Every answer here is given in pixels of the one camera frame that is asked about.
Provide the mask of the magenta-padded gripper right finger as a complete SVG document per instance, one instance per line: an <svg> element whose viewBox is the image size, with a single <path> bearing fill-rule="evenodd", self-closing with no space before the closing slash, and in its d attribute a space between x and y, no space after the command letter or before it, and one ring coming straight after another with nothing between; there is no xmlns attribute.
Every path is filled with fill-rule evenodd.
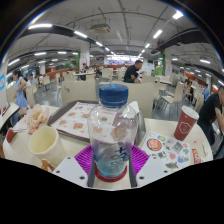
<svg viewBox="0 0 224 224"><path fill-rule="evenodd" d="M129 178L132 187L143 187L169 174L168 168L158 158L147 155L133 146L129 156Z"/></svg>

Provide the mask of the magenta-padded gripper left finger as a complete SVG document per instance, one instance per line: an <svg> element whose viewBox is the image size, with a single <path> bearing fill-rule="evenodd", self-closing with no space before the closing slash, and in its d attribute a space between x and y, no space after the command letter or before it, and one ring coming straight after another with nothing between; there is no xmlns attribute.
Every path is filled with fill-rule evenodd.
<svg viewBox="0 0 224 224"><path fill-rule="evenodd" d="M65 157L53 173L78 186L92 187L95 179L92 148L87 146L75 156Z"/></svg>

